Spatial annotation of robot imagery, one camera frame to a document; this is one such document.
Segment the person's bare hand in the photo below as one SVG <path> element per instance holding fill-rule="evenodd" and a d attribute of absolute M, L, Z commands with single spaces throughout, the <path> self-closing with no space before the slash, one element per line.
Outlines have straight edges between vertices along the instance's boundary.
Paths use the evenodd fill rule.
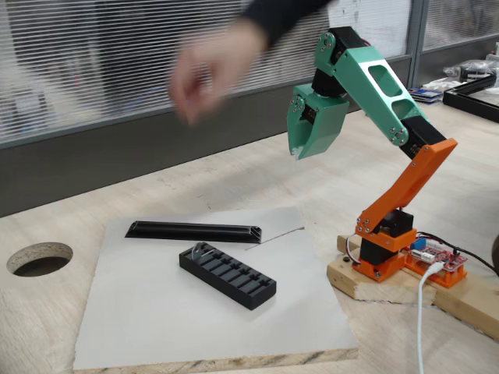
<path fill-rule="evenodd" d="M 187 43 L 170 79 L 169 95 L 179 117 L 193 126 L 215 111 L 267 42 L 263 29 L 243 19 L 205 40 Z"/>

